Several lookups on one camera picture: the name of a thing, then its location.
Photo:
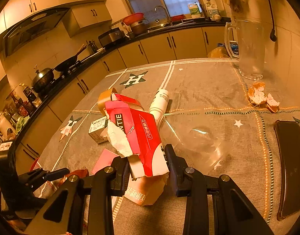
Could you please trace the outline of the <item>steel lidded pot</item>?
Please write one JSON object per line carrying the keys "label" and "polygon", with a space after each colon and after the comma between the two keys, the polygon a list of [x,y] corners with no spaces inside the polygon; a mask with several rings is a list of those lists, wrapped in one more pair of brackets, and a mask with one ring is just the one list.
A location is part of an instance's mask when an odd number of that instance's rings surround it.
{"label": "steel lidded pot", "polygon": [[40,93],[54,80],[54,69],[46,67],[43,70],[39,70],[37,65],[34,66],[34,69],[36,76],[32,80],[32,89],[34,92]]}

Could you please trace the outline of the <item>small orange peel piece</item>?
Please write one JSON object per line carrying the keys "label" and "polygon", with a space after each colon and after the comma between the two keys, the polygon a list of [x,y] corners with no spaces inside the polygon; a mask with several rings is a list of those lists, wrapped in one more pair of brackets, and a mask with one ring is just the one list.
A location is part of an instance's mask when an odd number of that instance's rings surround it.
{"label": "small orange peel piece", "polygon": [[273,96],[269,93],[269,94],[267,95],[266,105],[267,105],[267,108],[268,108],[272,113],[277,113],[278,110],[279,110],[280,103],[277,102],[277,101],[273,98]]}

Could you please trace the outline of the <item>black range hood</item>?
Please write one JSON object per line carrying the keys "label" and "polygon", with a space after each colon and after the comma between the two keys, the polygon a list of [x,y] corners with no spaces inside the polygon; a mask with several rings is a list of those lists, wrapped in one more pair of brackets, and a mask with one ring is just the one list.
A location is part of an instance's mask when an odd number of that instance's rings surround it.
{"label": "black range hood", "polygon": [[5,57],[12,55],[31,40],[55,28],[69,10],[69,7],[54,7],[42,10],[16,23],[3,37]]}

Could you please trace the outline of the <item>pink medicine box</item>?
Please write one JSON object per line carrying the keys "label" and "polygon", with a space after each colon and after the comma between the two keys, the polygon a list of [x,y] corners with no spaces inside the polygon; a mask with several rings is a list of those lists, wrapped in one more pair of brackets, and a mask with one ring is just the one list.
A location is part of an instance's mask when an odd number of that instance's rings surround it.
{"label": "pink medicine box", "polygon": [[118,157],[118,154],[115,154],[108,149],[104,149],[92,169],[92,175],[96,174],[101,169],[110,166],[116,157]]}

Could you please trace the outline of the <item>red white torn carton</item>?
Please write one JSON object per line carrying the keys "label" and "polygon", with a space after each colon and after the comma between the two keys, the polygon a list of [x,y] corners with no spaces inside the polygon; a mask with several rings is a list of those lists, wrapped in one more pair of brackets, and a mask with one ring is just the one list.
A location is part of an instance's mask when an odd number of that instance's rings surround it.
{"label": "red white torn carton", "polygon": [[134,179],[169,172],[154,116],[139,103],[107,101],[107,137],[121,157],[129,161]]}

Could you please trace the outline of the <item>black smartphone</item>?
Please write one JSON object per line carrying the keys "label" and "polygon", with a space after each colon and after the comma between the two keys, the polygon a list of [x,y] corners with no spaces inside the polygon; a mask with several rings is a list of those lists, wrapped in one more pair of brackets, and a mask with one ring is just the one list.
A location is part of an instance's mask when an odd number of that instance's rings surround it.
{"label": "black smartphone", "polygon": [[300,210],[300,125],[277,120],[274,131],[281,161],[281,197],[277,219]]}

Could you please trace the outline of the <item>clear glass pitcher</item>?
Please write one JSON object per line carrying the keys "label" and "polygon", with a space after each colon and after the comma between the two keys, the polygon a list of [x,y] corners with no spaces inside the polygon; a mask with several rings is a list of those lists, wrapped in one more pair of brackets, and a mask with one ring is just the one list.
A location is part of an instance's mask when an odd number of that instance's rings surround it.
{"label": "clear glass pitcher", "polygon": [[[230,30],[237,31],[238,54],[234,54],[229,41]],[[263,78],[265,45],[264,29],[257,23],[245,20],[227,22],[224,31],[224,44],[228,54],[238,60],[238,71],[249,80]]]}

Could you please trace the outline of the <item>red colander bowl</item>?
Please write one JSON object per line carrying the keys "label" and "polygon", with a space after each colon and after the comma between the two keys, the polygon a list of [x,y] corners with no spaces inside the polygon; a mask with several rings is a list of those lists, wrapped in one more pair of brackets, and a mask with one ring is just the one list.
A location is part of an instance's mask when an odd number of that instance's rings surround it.
{"label": "red colander bowl", "polygon": [[130,26],[132,25],[133,23],[135,22],[140,22],[144,19],[144,14],[141,13],[141,12],[138,12],[138,13],[134,13],[134,14],[131,14],[125,18],[122,19],[122,22],[127,25],[127,26]]}

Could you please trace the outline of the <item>brown packing tape roll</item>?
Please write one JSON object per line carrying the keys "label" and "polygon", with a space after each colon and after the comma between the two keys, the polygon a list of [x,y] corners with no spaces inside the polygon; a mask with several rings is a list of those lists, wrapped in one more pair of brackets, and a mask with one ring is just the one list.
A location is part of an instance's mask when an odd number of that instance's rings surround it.
{"label": "brown packing tape roll", "polygon": [[102,92],[98,97],[98,109],[103,115],[105,115],[106,111],[105,104],[109,101],[123,101],[127,103],[130,108],[144,111],[144,108],[138,100],[119,94],[115,88],[111,88]]}

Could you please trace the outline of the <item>green detergent bottle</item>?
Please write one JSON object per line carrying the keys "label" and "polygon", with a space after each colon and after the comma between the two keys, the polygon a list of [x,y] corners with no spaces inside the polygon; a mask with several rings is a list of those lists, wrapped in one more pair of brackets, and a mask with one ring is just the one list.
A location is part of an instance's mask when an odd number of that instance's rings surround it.
{"label": "green detergent bottle", "polygon": [[192,18],[201,18],[199,6],[196,3],[188,4],[188,9]]}

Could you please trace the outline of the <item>clear plastic wrapper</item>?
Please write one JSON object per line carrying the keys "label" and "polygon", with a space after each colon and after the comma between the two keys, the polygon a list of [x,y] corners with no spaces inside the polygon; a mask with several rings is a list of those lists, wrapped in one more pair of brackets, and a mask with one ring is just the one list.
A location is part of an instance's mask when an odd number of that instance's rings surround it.
{"label": "clear plastic wrapper", "polygon": [[164,114],[159,133],[164,145],[170,143],[177,156],[203,174],[214,170],[231,148],[203,111]]}

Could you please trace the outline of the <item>small white medicine box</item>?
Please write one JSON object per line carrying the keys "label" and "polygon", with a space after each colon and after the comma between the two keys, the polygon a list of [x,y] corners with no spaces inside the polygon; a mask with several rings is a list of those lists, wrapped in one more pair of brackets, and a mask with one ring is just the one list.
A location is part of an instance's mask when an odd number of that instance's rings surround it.
{"label": "small white medicine box", "polygon": [[101,135],[107,126],[107,116],[93,121],[90,125],[88,135],[98,144],[105,142],[107,139]]}

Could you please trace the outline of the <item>black wok pan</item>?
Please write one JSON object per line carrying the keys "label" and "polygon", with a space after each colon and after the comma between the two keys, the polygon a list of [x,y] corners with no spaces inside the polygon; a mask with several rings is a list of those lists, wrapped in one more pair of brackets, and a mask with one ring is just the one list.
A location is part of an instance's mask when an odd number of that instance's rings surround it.
{"label": "black wok pan", "polygon": [[70,67],[75,65],[75,63],[77,62],[78,55],[81,54],[86,48],[87,48],[87,46],[85,44],[82,44],[82,46],[79,48],[79,50],[76,52],[75,55],[73,55],[70,58],[68,58],[67,60],[61,62],[59,65],[57,65],[54,68],[54,70],[56,70],[57,72],[67,71]]}

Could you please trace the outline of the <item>grey patterned tablecloth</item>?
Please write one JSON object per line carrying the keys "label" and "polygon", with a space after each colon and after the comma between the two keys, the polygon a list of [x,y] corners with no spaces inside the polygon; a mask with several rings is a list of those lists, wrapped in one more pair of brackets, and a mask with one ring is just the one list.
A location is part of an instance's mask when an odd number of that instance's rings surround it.
{"label": "grey patterned tablecloth", "polygon": [[247,195],[275,234],[286,234],[299,217],[277,219],[281,195],[281,162],[274,132],[277,120],[300,119],[300,93],[292,93],[277,75],[266,72],[265,91],[280,103],[273,114],[254,107],[248,99],[251,82],[242,78],[230,61],[180,60],[122,69],[101,77],[71,112],[77,123],[71,135],[55,133],[43,150],[38,166],[45,170],[66,167],[92,170],[108,143],[98,144],[88,134],[90,124],[101,117],[98,96],[114,88],[137,99],[148,109],[159,89],[169,92],[171,105],[160,127],[164,144],[172,144],[177,155],[202,170],[199,145],[219,139],[228,155],[210,176],[228,174]]}

